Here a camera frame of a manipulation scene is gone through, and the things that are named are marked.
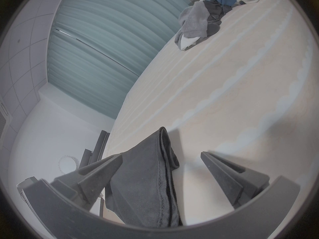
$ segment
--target teal curtain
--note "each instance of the teal curtain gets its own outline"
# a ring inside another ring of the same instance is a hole
[[[63,0],[48,47],[48,80],[116,118],[126,94],[179,30],[189,0]]]

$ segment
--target curtain fold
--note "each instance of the curtain fold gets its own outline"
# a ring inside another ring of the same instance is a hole
[[[189,0],[63,0],[48,47],[48,80],[116,118],[135,81],[179,30]]]

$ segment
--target gray garment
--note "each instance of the gray garment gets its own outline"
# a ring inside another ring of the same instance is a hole
[[[125,224],[182,225],[172,177],[179,162],[166,129],[161,127],[122,157],[122,165],[105,187],[106,207]]]
[[[185,8],[178,18],[181,29],[175,35],[175,43],[178,45],[182,34],[187,38],[207,37],[208,16],[209,12],[203,1],[197,1],[193,6]]]

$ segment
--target fabric fold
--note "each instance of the fabric fold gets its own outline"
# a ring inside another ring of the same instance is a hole
[[[164,127],[132,149],[105,187],[106,208],[125,223],[142,227],[181,226],[172,171],[179,162]]]

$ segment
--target bed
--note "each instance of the bed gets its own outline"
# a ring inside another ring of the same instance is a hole
[[[233,211],[202,151],[270,183],[283,175],[300,184],[291,217],[319,168],[318,54],[289,0],[234,7],[204,42],[181,51],[172,38],[163,47],[127,94],[103,158],[165,126],[181,164],[173,179],[184,225]]]

